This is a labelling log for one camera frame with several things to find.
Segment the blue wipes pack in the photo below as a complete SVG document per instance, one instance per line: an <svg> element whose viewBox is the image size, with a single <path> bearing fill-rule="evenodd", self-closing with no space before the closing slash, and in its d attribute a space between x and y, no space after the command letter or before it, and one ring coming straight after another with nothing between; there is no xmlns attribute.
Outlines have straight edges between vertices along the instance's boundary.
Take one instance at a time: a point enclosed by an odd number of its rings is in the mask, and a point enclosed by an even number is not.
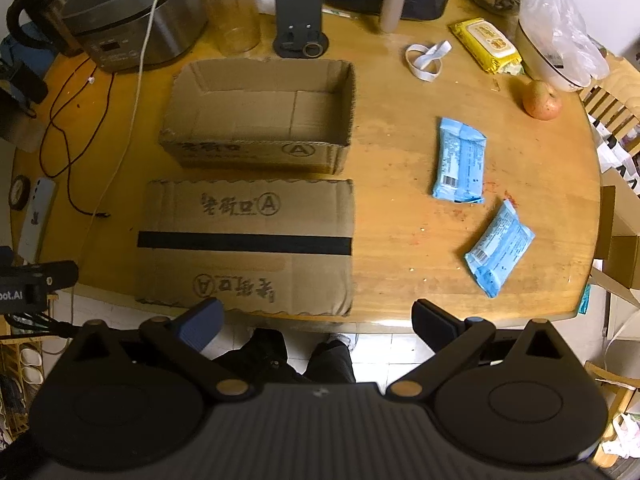
<svg viewBox="0 0 640 480"><path fill-rule="evenodd" d="M486 143L486 136L478 130L463 122L442 118L432 196L453 203L483 203Z"/></svg>
<svg viewBox="0 0 640 480"><path fill-rule="evenodd" d="M476 284L489 298L498 296L534 238L510 200L504 200L485 233L464 256Z"/></svg>

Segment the red apple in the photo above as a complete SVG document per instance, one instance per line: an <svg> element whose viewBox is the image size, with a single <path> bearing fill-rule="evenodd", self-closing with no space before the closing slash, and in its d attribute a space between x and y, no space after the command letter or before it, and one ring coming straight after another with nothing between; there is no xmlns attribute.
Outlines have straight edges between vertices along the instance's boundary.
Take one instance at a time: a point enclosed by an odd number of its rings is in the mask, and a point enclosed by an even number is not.
<svg viewBox="0 0 640 480"><path fill-rule="evenodd" d="M552 120L562 112L562 99L548 82L532 80L522 93L523 108L530 117Z"/></svg>

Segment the white bowl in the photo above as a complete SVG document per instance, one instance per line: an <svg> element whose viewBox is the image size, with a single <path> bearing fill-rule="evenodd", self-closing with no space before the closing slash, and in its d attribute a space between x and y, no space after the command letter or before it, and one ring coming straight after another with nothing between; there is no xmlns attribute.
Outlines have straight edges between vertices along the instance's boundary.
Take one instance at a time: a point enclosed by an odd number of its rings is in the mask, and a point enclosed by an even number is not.
<svg viewBox="0 0 640 480"><path fill-rule="evenodd" d="M556 90L577 92L591 84L592 76L580 50L553 27L518 20L515 45L526 73Z"/></svg>

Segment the yellow wet wipes pack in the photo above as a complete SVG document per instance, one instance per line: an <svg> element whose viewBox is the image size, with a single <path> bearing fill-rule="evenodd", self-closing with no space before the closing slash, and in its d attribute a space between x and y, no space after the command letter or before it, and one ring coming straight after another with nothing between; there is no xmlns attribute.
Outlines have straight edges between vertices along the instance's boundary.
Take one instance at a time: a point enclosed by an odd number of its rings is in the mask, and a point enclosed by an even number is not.
<svg viewBox="0 0 640 480"><path fill-rule="evenodd" d="M451 24L449 29L485 73L518 75L522 72L520 52L491 22L471 18Z"/></svg>

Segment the white elastic band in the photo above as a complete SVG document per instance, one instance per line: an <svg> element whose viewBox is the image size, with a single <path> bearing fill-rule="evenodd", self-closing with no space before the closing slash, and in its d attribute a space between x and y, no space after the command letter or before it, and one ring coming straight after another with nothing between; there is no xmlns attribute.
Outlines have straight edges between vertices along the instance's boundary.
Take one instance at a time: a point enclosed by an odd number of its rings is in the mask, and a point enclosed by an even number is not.
<svg viewBox="0 0 640 480"><path fill-rule="evenodd" d="M451 51L451 44L444 40L427 47L425 44L410 44L405 50L408 69L424 82L435 81L442 72L442 59Z"/></svg>

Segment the black phone stand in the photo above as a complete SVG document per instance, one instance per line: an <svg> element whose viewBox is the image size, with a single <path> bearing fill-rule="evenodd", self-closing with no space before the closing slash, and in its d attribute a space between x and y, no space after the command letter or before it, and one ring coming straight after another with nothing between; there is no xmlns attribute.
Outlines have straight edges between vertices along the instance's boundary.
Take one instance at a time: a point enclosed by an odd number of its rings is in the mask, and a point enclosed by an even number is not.
<svg viewBox="0 0 640 480"><path fill-rule="evenodd" d="M320 58L329 49L322 30L323 0L276 0L277 35L272 46L280 58Z"/></svg>

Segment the clear plastic bag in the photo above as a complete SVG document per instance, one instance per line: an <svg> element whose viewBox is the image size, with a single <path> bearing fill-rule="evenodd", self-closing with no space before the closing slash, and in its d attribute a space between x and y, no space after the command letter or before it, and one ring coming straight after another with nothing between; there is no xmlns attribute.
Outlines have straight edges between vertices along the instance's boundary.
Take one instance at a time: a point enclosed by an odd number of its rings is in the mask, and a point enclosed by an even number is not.
<svg viewBox="0 0 640 480"><path fill-rule="evenodd" d="M535 25L553 27L563 33L580 50L592 81L602 80L610 74L608 62L587 34L586 24L574 0L521 0L518 19Z"/></svg>

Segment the open cardboard box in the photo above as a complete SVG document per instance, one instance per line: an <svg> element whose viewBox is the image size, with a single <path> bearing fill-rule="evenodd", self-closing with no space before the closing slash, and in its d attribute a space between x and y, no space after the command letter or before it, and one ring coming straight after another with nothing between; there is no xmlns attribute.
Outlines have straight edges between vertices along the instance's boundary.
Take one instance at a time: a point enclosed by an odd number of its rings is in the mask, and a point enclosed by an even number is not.
<svg viewBox="0 0 640 480"><path fill-rule="evenodd" d="M355 100L344 60L198 60L175 79L158 142L183 167L340 174Z"/></svg>

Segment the cardboard box lid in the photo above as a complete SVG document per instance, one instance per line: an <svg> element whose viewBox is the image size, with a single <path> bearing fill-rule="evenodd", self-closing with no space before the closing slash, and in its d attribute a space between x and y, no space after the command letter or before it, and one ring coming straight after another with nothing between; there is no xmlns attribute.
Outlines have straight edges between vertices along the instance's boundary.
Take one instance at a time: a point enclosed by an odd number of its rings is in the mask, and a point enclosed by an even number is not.
<svg viewBox="0 0 640 480"><path fill-rule="evenodd" d="M349 180L153 181L137 237L136 298L349 315L354 215Z"/></svg>

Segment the small round black clock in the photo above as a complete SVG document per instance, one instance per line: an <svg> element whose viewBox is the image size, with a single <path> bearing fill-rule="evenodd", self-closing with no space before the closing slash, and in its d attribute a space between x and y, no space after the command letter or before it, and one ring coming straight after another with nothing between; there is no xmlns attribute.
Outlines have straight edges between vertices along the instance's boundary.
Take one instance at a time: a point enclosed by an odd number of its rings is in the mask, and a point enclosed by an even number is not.
<svg viewBox="0 0 640 480"><path fill-rule="evenodd" d="M9 206L12 210L21 211L28 204L30 196L30 180L28 177L16 176L9 190Z"/></svg>

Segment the wooden chair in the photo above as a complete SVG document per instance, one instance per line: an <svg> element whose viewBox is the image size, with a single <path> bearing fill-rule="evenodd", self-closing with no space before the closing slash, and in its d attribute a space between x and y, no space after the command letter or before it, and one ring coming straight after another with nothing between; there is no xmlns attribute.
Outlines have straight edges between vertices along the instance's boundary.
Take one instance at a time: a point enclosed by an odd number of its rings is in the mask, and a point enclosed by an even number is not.
<svg viewBox="0 0 640 480"><path fill-rule="evenodd" d="M582 89L578 94L586 113L615 136L616 140L623 140L639 125L637 114L598 84Z"/></svg>

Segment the clear bottle grey lid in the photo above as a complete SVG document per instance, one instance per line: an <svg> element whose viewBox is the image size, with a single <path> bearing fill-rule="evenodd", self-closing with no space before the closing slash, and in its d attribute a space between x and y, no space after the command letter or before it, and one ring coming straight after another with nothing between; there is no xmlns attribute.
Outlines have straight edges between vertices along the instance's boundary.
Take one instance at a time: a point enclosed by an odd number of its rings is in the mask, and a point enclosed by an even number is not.
<svg viewBox="0 0 640 480"><path fill-rule="evenodd" d="M242 54L260 43L256 0L202 0L202 3L221 54Z"/></svg>

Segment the steel rice cooker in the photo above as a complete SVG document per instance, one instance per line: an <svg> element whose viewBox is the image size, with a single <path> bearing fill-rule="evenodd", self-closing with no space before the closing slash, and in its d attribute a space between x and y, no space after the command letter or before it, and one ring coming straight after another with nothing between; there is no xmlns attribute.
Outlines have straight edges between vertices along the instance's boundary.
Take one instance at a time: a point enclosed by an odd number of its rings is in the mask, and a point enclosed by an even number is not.
<svg viewBox="0 0 640 480"><path fill-rule="evenodd" d="M6 28L19 44L88 55L107 73L171 62L206 25L201 0L13 0Z"/></svg>

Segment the wrapped chopsticks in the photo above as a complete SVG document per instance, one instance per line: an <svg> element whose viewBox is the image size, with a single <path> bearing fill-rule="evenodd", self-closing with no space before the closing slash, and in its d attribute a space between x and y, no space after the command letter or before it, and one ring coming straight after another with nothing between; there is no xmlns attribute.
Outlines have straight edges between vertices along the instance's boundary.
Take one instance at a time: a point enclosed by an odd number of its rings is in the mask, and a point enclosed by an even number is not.
<svg viewBox="0 0 640 480"><path fill-rule="evenodd" d="M358 18L356 14L329 8L328 6L322 6L322 13L338 16L339 18L348 18L349 20L356 20Z"/></svg>

